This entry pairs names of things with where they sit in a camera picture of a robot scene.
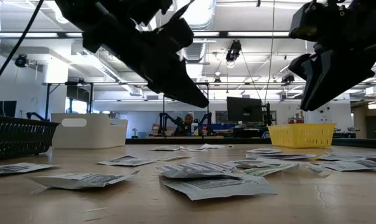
monitor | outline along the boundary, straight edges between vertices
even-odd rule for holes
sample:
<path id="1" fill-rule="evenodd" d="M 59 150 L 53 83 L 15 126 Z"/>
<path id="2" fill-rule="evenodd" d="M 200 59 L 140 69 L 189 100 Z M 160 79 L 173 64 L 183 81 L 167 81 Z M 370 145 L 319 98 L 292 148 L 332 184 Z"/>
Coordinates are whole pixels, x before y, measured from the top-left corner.
<path id="1" fill-rule="evenodd" d="M 16 101 L 0 101 L 0 116 L 15 117 Z"/>
<path id="2" fill-rule="evenodd" d="M 261 100 L 239 97 L 227 97 L 229 121 L 263 122 Z"/>

camera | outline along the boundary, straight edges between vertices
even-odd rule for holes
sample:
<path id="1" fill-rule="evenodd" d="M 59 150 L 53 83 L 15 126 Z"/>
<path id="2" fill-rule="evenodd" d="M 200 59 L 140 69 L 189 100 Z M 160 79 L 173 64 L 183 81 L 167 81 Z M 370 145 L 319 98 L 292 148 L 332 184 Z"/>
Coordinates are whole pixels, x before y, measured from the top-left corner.
<path id="1" fill-rule="evenodd" d="M 27 59 L 26 54 L 18 55 L 18 58 L 15 60 L 15 65 L 19 68 L 26 68 L 29 66 L 29 60 Z"/>

black basket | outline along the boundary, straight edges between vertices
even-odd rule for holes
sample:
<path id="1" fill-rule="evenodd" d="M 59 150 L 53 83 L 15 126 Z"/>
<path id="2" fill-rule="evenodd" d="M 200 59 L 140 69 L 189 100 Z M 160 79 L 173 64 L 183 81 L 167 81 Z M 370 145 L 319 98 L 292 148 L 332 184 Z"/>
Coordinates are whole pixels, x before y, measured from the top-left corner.
<path id="1" fill-rule="evenodd" d="M 47 152 L 58 123 L 0 116 L 0 160 Z"/>

table surface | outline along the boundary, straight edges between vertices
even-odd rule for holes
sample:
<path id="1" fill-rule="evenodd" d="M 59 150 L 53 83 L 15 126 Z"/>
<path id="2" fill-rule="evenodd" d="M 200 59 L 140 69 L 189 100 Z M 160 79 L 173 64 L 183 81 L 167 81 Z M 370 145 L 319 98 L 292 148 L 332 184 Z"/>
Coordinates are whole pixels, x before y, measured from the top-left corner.
<path id="1" fill-rule="evenodd" d="M 186 195 L 159 183 L 156 166 L 194 161 L 227 162 L 245 158 L 245 151 L 267 145 L 237 145 L 207 152 L 154 152 L 153 145 L 128 145 L 113 149 L 56 149 L 46 155 L 1 161 L 0 165 L 36 162 L 60 165 L 28 174 L 0 177 L 0 224 L 60 223 L 376 223 L 376 172 L 336 172 L 320 177 L 304 172 L 279 172 L 266 176 L 277 195 L 216 198 L 192 202 Z M 284 149 L 286 153 L 325 151 L 376 152 L 373 149 Z M 131 154 L 159 158 L 192 158 L 155 162 L 139 167 L 95 163 Z M 41 190 L 29 179 L 67 172 L 129 174 L 141 172 L 103 189 Z"/>

yellow basket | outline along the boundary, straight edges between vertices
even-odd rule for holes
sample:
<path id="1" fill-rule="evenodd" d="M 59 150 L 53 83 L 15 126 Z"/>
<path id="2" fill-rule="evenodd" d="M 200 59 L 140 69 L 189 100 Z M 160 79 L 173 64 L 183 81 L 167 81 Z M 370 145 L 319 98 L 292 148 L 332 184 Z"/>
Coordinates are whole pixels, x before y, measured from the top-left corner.
<path id="1" fill-rule="evenodd" d="M 269 126 L 274 146 L 330 147 L 336 124 L 284 124 Z"/>

